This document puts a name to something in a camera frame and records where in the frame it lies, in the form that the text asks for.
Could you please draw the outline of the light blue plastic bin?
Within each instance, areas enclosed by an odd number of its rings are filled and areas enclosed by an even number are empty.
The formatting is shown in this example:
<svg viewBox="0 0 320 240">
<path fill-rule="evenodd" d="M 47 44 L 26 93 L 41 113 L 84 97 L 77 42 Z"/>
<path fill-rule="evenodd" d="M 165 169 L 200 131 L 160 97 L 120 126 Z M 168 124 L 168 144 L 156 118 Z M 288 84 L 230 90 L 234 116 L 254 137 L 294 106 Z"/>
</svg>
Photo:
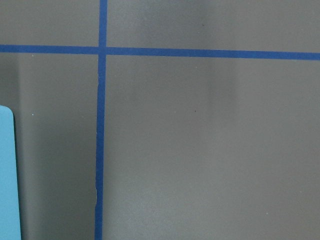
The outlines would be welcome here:
<svg viewBox="0 0 320 240">
<path fill-rule="evenodd" d="M 0 238 L 20 240 L 20 210 L 14 116 L 0 107 Z"/>
</svg>

